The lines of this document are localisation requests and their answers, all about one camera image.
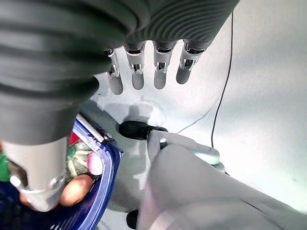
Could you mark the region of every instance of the pink egg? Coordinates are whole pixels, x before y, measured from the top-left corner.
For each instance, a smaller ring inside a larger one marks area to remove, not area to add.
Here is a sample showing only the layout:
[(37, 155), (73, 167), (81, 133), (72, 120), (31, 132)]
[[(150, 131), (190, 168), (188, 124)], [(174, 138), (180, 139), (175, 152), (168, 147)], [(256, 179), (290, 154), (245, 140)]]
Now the pink egg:
[(91, 174), (98, 176), (102, 174), (103, 165), (101, 162), (100, 157), (94, 153), (91, 152), (87, 157), (87, 169), (90, 171)]

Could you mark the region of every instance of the egg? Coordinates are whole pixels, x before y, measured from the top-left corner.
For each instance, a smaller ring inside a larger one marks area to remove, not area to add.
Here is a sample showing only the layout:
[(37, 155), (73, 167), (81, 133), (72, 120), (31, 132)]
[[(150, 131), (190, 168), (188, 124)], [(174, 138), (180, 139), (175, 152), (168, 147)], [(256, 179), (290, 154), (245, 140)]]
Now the egg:
[(102, 174), (103, 171), (102, 161), (95, 152), (91, 152), (88, 155), (86, 164), (87, 164), (87, 169), (91, 174), (95, 176), (99, 176)]
[(32, 209), (33, 211), (37, 211), (35, 208), (32, 207), (32, 205), (27, 201), (27, 198), (25, 197), (24, 194), (19, 194), (19, 200), (20, 202), (24, 205)]
[(70, 181), (62, 192), (61, 205), (71, 207), (82, 201), (90, 191), (93, 180), (89, 175), (79, 175)]

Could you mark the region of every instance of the green object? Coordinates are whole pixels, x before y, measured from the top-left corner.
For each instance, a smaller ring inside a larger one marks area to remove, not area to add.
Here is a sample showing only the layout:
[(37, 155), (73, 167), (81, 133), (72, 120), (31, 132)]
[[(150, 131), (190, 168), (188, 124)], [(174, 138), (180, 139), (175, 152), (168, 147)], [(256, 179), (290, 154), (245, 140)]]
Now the green object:
[(0, 181), (10, 181), (10, 171), (8, 167), (8, 160), (5, 155), (0, 152)]
[(76, 147), (73, 145), (68, 149), (68, 159), (71, 160), (75, 154), (76, 154)]

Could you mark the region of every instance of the gray fabric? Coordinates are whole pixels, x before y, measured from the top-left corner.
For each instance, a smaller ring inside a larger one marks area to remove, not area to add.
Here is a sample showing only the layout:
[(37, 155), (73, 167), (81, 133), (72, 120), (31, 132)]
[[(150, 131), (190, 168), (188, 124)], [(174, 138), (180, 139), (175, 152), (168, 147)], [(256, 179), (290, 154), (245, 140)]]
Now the gray fabric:
[(307, 218), (168, 145), (152, 162), (138, 229), (306, 230)]

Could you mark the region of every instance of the silver metal part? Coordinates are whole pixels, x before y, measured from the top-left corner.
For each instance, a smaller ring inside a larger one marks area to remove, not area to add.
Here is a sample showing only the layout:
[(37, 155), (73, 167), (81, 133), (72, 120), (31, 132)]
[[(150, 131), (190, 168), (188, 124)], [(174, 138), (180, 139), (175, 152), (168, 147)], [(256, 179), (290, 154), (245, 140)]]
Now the silver metal part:
[(191, 71), (205, 50), (206, 49), (196, 49), (190, 47), (189, 42), (185, 41), (181, 52), (179, 67), (181, 69), (188, 69)]
[(194, 140), (175, 133), (152, 130), (147, 137), (147, 151), (149, 160), (152, 161), (161, 149), (168, 145), (178, 145), (211, 165), (220, 164), (220, 153), (211, 147), (196, 143)]
[(185, 84), (188, 81), (193, 66), (198, 62), (205, 50), (206, 48), (199, 49), (189, 46), (189, 41), (184, 42), (176, 75), (176, 80), (179, 84)]
[(124, 46), (127, 54), (129, 67), (132, 73), (132, 85), (136, 90), (140, 90), (144, 86), (144, 48), (145, 42), (140, 49), (130, 49)]
[(166, 72), (172, 57), (174, 47), (165, 49), (158, 47), (156, 43), (154, 45), (154, 86), (157, 89), (163, 89), (166, 82)]
[(106, 72), (111, 91), (115, 95), (120, 95), (123, 92), (124, 88), (120, 77), (117, 55), (114, 49), (108, 49), (106, 53), (109, 56), (109, 58), (111, 58), (112, 60), (111, 69), (108, 72)]
[(9, 159), (10, 182), (38, 211), (54, 208), (65, 181), (67, 137), (42, 145), (17, 145), (2, 142)]

